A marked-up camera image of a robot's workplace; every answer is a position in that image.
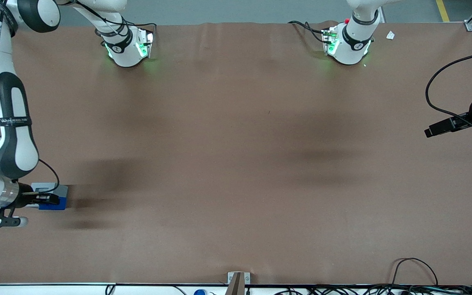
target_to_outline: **green led light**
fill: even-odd
[[[136,45],[137,45],[137,48],[138,48],[138,51],[139,51],[139,55],[140,55],[141,57],[145,57],[145,56],[148,55],[148,53],[147,53],[147,47],[146,47],[145,45],[139,44],[139,43],[136,43]]]
[[[107,49],[107,52],[109,52],[109,57],[110,57],[110,58],[113,58],[113,57],[112,57],[112,53],[110,52],[110,49],[109,49],[109,47],[108,47],[107,44],[105,44],[105,48]]]

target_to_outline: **brown paper sheet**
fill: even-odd
[[[425,85],[472,54],[472,32],[375,37],[342,66],[292,25],[162,26],[153,58],[123,69],[91,28],[22,33],[35,140],[70,208],[0,229],[0,282],[380,283],[416,256],[441,284],[472,284],[472,130],[423,132],[446,118]],[[472,61],[431,99],[467,111]],[[407,263],[397,282],[431,277]]]

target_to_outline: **robotic arm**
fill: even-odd
[[[57,196],[35,193],[17,181],[34,170],[39,156],[25,88],[16,75],[11,47],[11,37],[19,26],[36,32],[55,30],[60,21],[58,4],[74,5],[96,26],[109,56],[118,65],[136,65],[150,52],[152,32],[127,23],[118,13],[126,0],[0,0],[0,227],[26,225],[25,217],[13,217],[15,209],[59,203]]]
[[[150,54],[153,33],[125,21],[120,11],[127,0],[56,0],[60,6],[73,6],[88,19],[103,38],[109,57],[120,67],[137,65]]]
[[[353,10],[348,23],[341,23],[324,32],[326,54],[344,65],[354,65],[367,54],[374,30],[380,24],[382,5],[401,0],[347,0]]]

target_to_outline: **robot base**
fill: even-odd
[[[343,36],[343,28],[346,24],[341,23],[335,27],[329,28],[322,32],[324,41],[329,41],[331,44],[324,43],[324,52],[326,55],[332,56],[337,62],[344,65],[354,65],[362,60],[362,57],[367,54],[371,41],[360,50],[353,50],[351,46],[346,43],[341,36]]]

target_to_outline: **metal bracket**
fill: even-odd
[[[466,31],[467,32],[472,32],[472,26],[470,26],[468,23],[467,23],[467,19],[464,20],[464,25],[466,27]]]
[[[241,272],[241,271],[231,271],[231,272],[227,272],[227,284],[230,284],[230,283],[231,283],[232,277],[233,277],[234,274],[237,273],[237,272],[243,274],[243,278],[244,278],[245,284],[251,284],[251,273],[250,273],[250,272]]]
[[[245,285],[251,283],[250,272],[232,271],[227,273],[227,278],[230,283],[225,295],[244,295]]]

